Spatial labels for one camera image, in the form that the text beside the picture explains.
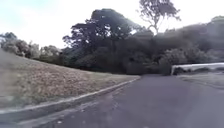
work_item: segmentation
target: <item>shrub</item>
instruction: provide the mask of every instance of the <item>shrub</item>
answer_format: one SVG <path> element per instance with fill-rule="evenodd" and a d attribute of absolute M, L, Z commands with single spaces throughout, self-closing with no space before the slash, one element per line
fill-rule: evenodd
<path fill-rule="evenodd" d="M 209 72 L 210 71 L 210 69 L 209 68 L 206 68 L 206 67 L 204 67 L 204 68 L 198 68 L 198 69 L 195 69 L 194 70 L 194 72 Z"/>
<path fill-rule="evenodd" d="M 178 74 L 180 74 L 180 73 L 186 73 L 186 72 L 187 72 L 187 71 L 184 70 L 183 68 L 178 67 L 178 68 L 175 68 L 175 69 L 174 69 L 174 71 L 173 71 L 173 75 L 178 75 Z"/>
<path fill-rule="evenodd" d="M 187 59 L 184 52 L 180 49 L 172 49 L 166 53 L 159 60 L 160 73 L 163 75 L 170 75 L 172 65 L 186 64 Z"/>

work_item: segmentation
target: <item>overcast sky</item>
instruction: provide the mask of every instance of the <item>overcast sky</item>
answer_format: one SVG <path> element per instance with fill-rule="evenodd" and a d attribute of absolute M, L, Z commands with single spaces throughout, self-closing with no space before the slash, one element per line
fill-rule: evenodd
<path fill-rule="evenodd" d="M 182 21 L 169 21 L 163 29 L 204 23 L 224 15 L 223 0 L 172 1 L 181 10 Z M 0 33 L 14 32 L 27 42 L 62 48 L 62 37 L 70 33 L 71 26 L 90 18 L 95 9 L 112 8 L 136 23 L 147 25 L 136 12 L 138 7 L 138 0 L 0 0 Z"/>

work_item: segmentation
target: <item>grass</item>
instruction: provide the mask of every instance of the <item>grass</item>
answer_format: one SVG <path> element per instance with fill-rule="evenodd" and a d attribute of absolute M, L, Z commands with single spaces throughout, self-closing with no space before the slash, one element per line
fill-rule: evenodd
<path fill-rule="evenodd" d="M 0 59 L 0 108 L 78 96 L 138 77 L 71 69 L 1 50 Z"/>

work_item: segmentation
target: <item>guardrail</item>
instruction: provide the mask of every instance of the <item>guardrail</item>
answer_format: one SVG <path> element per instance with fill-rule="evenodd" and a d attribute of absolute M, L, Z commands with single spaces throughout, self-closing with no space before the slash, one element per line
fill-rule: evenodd
<path fill-rule="evenodd" d="M 223 69 L 224 70 L 224 63 L 205 63 L 205 64 L 185 64 L 185 65 L 173 65 L 171 69 L 171 75 L 174 75 L 176 69 L 182 69 L 184 71 L 195 71 L 198 69 L 209 69 L 209 70 L 217 70 Z"/>

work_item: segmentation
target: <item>white railing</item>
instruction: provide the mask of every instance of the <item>white railing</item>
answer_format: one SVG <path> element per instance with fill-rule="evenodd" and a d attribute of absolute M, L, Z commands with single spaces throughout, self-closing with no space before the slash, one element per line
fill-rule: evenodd
<path fill-rule="evenodd" d="M 224 63 L 207 63 L 207 64 L 185 64 L 185 65 L 173 65 L 171 70 L 171 75 L 173 75 L 176 68 L 182 68 L 183 70 L 197 70 L 200 68 L 208 68 L 210 70 L 215 70 L 217 68 L 224 68 Z"/>

